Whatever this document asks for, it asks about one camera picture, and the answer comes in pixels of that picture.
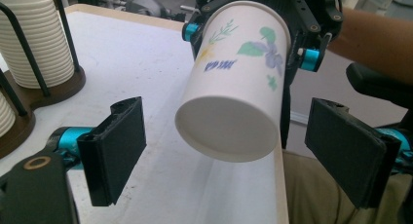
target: cup stack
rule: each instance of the cup stack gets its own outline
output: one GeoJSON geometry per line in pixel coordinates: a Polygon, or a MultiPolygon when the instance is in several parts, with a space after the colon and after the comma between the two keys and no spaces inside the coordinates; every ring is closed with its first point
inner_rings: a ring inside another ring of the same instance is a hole
{"type": "Polygon", "coordinates": [[[6,98],[0,93],[0,137],[12,127],[15,119],[15,113],[6,98]]]}
{"type": "MultiPolygon", "coordinates": [[[[54,0],[0,0],[17,17],[46,85],[54,87],[74,74],[73,61],[54,0]]],[[[17,84],[40,89],[8,18],[0,12],[0,53],[17,84]]]]}

